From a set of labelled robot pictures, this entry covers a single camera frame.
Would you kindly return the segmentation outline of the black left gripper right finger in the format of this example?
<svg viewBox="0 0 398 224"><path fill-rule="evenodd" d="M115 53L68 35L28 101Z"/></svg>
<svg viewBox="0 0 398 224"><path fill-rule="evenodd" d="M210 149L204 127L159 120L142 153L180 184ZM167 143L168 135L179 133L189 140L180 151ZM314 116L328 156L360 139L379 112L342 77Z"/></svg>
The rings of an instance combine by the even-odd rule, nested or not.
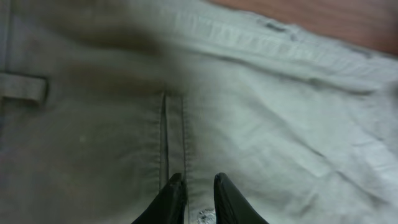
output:
<svg viewBox="0 0 398 224"><path fill-rule="evenodd" d="M217 224L269 224L225 173L215 175L213 188Z"/></svg>

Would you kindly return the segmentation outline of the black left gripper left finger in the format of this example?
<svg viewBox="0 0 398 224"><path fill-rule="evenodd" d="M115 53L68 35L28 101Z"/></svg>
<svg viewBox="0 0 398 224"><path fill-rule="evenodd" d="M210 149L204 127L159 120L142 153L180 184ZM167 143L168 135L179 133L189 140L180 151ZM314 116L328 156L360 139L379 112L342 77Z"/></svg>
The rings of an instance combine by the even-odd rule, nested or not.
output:
<svg viewBox="0 0 398 224"><path fill-rule="evenodd" d="M183 224L186 204L185 179L181 173L175 173L132 224Z"/></svg>

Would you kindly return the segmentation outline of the khaki green shorts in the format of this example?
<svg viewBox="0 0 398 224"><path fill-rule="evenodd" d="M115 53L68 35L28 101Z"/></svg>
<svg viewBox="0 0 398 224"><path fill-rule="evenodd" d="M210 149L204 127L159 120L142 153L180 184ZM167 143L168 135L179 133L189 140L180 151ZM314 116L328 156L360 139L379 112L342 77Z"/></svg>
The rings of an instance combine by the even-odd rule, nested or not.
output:
<svg viewBox="0 0 398 224"><path fill-rule="evenodd" d="M226 173L270 223L397 222L397 59L204 1L1 2L1 222L131 223Z"/></svg>

